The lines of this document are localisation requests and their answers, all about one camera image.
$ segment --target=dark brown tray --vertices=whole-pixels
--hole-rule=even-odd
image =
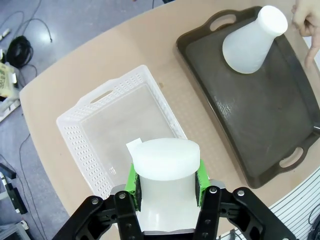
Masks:
[[[235,72],[225,62],[225,37],[254,21],[260,9],[221,11],[176,42],[199,86],[196,89],[201,89],[198,94],[205,95],[203,104],[214,111],[252,188],[301,164],[319,138],[320,123],[313,90],[284,35],[275,39],[255,73]],[[212,23],[227,15],[235,16],[235,22],[211,31]],[[280,161],[296,148],[302,148],[301,157],[281,167]]]

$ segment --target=electrical wire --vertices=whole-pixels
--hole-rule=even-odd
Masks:
[[[27,187],[28,187],[28,189],[29,189],[29,191],[30,191],[31,200],[32,200],[32,203],[33,203],[33,205],[34,205],[35,212],[36,212],[36,214],[37,214],[37,216],[38,216],[38,219],[39,219],[39,222],[40,222],[40,225],[41,225],[43,234],[44,234],[44,236],[45,236],[45,239],[48,240],[48,237],[47,237],[46,232],[45,232],[45,230],[44,230],[44,226],[43,226],[43,224],[42,224],[42,222],[41,222],[41,220],[40,220],[40,217],[39,217],[39,213],[38,213],[38,210],[37,210],[37,207],[36,207],[36,204],[35,204],[34,196],[33,196],[32,192],[31,192],[31,189],[30,189],[30,186],[29,186],[29,183],[28,183],[28,181],[27,181],[26,174],[25,174],[25,171],[24,171],[24,168],[23,168],[23,165],[22,165],[21,149],[22,149],[22,146],[24,145],[24,143],[30,138],[30,136],[31,136],[31,135],[30,135],[30,133],[29,133],[29,135],[26,137],[26,139],[25,139],[25,140],[21,143],[21,145],[20,145],[20,148],[19,148],[19,161],[20,161],[20,166],[21,166],[22,174],[23,174],[23,177],[24,177],[24,179],[25,179],[25,183],[26,183],[26,185],[27,185]]]
[[[313,223],[310,222],[311,216],[314,213],[314,211],[320,207],[320,204],[315,206],[312,211],[310,212],[310,215],[308,217],[308,223],[311,225],[311,230],[309,231],[307,240],[318,240],[320,239],[320,215],[318,215]]]
[[[50,37],[50,42],[52,43],[53,40],[52,40],[52,36],[51,36],[51,32],[50,32],[50,30],[49,30],[49,27],[48,27],[48,25],[47,25],[43,20],[41,20],[40,18],[30,18],[29,20],[22,22],[21,25],[19,26],[19,28],[17,29],[17,31],[15,32],[13,38],[15,38],[15,37],[18,35],[18,32],[19,32],[19,30],[22,28],[23,25],[26,24],[26,26],[28,27],[29,23],[32,22],[32,21],[40,21],[41,23],[43,23],[43,25],[46,27],[46,30],[48,31],[48,34],[49,34],[49,37]],[[27,29],[27,28],[25,28],[25,29],[23,30],[23,32],[22,32],[21,35],[24,35],[24,34],[25,34],[26,29]]]
[[[27,23],[27,25],[25,26],[25,28],[24,28],[24,30],[23,30],[23,32],[22,32],[22,35],[25,34],[25,32],[26,32],[26,30],[27,30],[27,27],[29,26],[29,23],[30,23],[31,20],[34,18],[34,16],[36,15],[36,13],[37,13],[37,11],[38,11],[41,3],[42,3],[42,0],[39,0],[38,5],[36,6],[36,8],[35,8],[35,10],[34,10],[34,12],[33,12],[33,14],[32,14],[32,16],[30,17],[30,21]]]
[[[0,25],[0,29],[3,27],[3,25],[8,21],[9,18],[11,18],[13,15],[15,14],[22,14],[22,20],[21,20],[21,24],[24,22],[25,20],[25,13],[23,11],[15,11],[14,13],[12,13],[11,15],[7,16],[6,19],[1,23]]]
[[[6,52],[6,60],[15,68],[22,69],[34,55],[34,49],[25,36],[13,39]]]
[[[12,16],[14,16],[16,14],[22,15],[21,24],[18,26],[17,30],[13,34],[13,38],[12,38],[10,46],[7,50],[5,58],[6,58],[7,62],[9,62],[12,66],[16,67],[19,71],[23,67],[30,65],[31,67],[33,67],[35,69],[35,76],[38,75],[37,68],[32,64],[28,64],[33,57],[34,49],[32,48],[32,46],[31,46],[30,42],[27,40],[27,38],[24,36],[30,22],[39,21],[39,22],[43,23],[43,25],[47,29],[47,32],[48,32],[48,35],[50,38],[50,42],[52,43],[52,41],[53,41],[48,25],[43,20],[41,20],[39,18],[34,18],[41,3],[42,3],[42,0],[39,0],[36,8],[34,9],[34,11],[32,13],[32,16],[29,20],[25,21],[25,13],[23,11],[15,11],[11,15],[9,15],[0,25],[0,29],[1,29],[3,27],[3,25],[8,21],[8,19],[10,19]],[[21,34],[21,36],[17,37],[17,35],[21,29],[23,29],[22,34]],[[26,78],[24,77],[24,75],[22,74],[21,71],[20,71],[20,74],[21,74],[21,79],[23,80],[24,84],[21,82],[19,82],[19,83],[22,87],[25,87],[27,85]]]
[[[40,231],[40,228],[38,227],[38,224],[37,224],[37,222],[36,222],[36,220],[35,220],[35,218],[34,218],[34,215],[33,215],[32,212],[31,212],[31,208],[30,208],[30,205],[29,205],[29,201],[28,201],[28,199],[27,199],[27,197],[26,197],[25,187],[24,187],[24,185],[23,185],[23,183],[22,183],[22,181],[21,181],[21,179],[20,179],[20,177],[19,177],[16,169],[6,160],[6,158],[5,158],[2,154],[0,154],[0,157],[1,157],[1,158],[6,162],[6,164],[16,173],[16,178],[19,180],[19,182],[20,182],[20,184],[21,184],[22,192],[23,192],[23,195],[24,195],[24,199],[25,199],[26,205],[28,206],[28,209],[29,209],[31,218],[32,218],[32,220],[34,221],[34,224],[35,224],[36,228],[38,229],[41,237],[42,237],[43,239],[45,239],[44,236],[43,236],[43,234],[42,234],[42,232]]]

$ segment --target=black cable coil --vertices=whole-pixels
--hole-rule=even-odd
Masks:
[[[32,56],[34,49],[25,36],[18,36],[9,45],[6,53],[6,60],[17,69],[27,65]]]
[[[320,204],[318,204],[311,212],[308,218],[308,223],[311,225],[310,232],[308,234],[307,240],[320,240],[320,215],[316,217],[313,223],[310,222],[311,215],[316,208],[318,208]]]

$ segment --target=white cylindrical object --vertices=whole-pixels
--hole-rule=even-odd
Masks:
[[[141,230],[194,229],[200,212],[195,193],[199,146],[185,139],[155,139],[136,146],[132,159],[140,176]]]
[[[274,39],[287,29],[286,16],[274,6],[264,6],[254,22],[225,38],[222,45],[224,59],[235,71],[252,74],[264,63]]]

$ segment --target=gray floor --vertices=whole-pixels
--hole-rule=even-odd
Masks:
[[[0,0],[0,24],[15,11],[23,11],[24,20],[28,20],[37,5],[38,0]],[[160,5],[162,0],[155,0],[155,7]],[[132,0],[43,0],[34,17],[46,22],[53,42],[50,43],[45,26],[39,21],[32,21],[24,34],[34,49],[30,63],[36,66],[38,73],[41,73],[88,40],[151,8],[152,0],[135,2]],[[15,32],[21,19],[22,14],[16,14],[3,25],[0,32],[7,28]],[[0,48],[6,49],[11,39],[12,34],[0,42]],[[35,77],[35,70],[32,67],[26,66],[22,72],[27,82]],[[15,212],[10,200],[0,201],[0,224],[16,223],[24,219],[36,240],[52,239],[69,216],[46,175],[31,138],[21,148],[24,177],[19,148],[28,134],[21,108],[0,123],[0,154],[15,168],[23,183],[26,198],[19,180],[13,180],[12,183],[18,188],[26,205],[29,204],[29,207],[27,206],[29,213],[20,215]],[[37,229],[31,213],[40,231],[42,231],[41,221],[45,232],[45,235],[42,233],[44,238]]]

